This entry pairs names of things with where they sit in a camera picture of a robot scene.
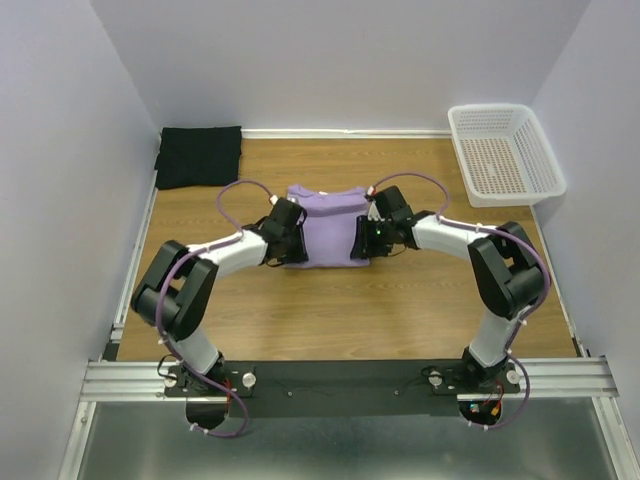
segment wooden table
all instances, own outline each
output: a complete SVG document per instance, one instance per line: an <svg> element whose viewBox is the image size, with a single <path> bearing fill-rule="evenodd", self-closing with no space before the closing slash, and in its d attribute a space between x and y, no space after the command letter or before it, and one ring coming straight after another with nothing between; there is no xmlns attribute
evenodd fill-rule
<svg viewBox="0 0 640 480"><path fill-rule="evenodd" d="M284 194L300 183L324 191L367 187L401 170L428 173L450 190L448 217L468 222L522 224L535 247L540 238L529 208L469 205L451 141L245 140L241 178L259 180ZM436 187L417 178L397 184L414 211L436 210ZM158 192L138 279L169 239L204 243L233 228L217 212L218 188ZM243 223L268 213L264 192L241 185L225 208ZM439 252L408 250L374 259L367 268L288 270L259 267L217 281L204 326L234 360L404 359L458 357L474 337L484 306L471 266ZM157 334L132 311L118 360L158 360ZM529 319L514 352L522 357L575 356L555 291Z"/></svg>

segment floor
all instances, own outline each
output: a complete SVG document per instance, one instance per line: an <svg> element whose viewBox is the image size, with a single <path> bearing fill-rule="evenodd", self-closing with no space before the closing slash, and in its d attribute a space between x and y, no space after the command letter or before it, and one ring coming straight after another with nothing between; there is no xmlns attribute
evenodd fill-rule
<svg viewBox="0 0 640 480"><path fill-rule="evenodd" d="M366 187L402 170L429 173L449 188L448 217L486 224L514 220L542 251L529 208L469 205L449 139L245 140L240 176L283 194L294 183L329 192ZM442 203L441 193L424 180L393 183L414 211ZM217 192L158 192L138 278L167 240L204 243L233 233L216 211ZM224 205L242 223L269 211L264 193L250 185L230 190ZM216 282L204 325L212 342L235 360L453 358L474 337L483 311L468 263L409 250L367 268L238 272ZM130 311L118 360L158 360L164 353L155 331ZM555 291L530 317L514 353L575 356Z"/></svg>

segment plastic basket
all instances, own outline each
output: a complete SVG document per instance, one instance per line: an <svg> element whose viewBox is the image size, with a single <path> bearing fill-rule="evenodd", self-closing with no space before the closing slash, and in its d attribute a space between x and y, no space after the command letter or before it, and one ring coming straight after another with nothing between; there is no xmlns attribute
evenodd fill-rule
<svg viewBox="0 0 640 480"><path fill-rule="evenodd" d="M449 110L453 145L474 207L534 205L566 183L533 111L525 105Z"/></svg>

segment black folded fabric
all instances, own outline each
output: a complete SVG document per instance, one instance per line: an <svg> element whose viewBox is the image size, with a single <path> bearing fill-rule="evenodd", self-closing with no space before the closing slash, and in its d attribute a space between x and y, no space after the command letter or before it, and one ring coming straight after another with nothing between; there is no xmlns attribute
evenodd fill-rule
<svg viewBox="0 0 640 480"><path fill-rule="evenodd" d="M240 127L163 128L156 187L222 186L238 179Z"/></svg>

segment gray floor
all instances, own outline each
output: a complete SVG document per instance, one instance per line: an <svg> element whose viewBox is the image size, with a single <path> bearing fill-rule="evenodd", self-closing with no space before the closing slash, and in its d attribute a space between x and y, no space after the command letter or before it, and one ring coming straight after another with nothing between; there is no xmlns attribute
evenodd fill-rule
<svg viewBox="0 0 640 480"><path fill-rule="evenodd" d="M428 416L257 419L232 440L189 432L183 410L99 405L80 478L616 478L589 399L532 400L517 422L491 432Z"/></svg>

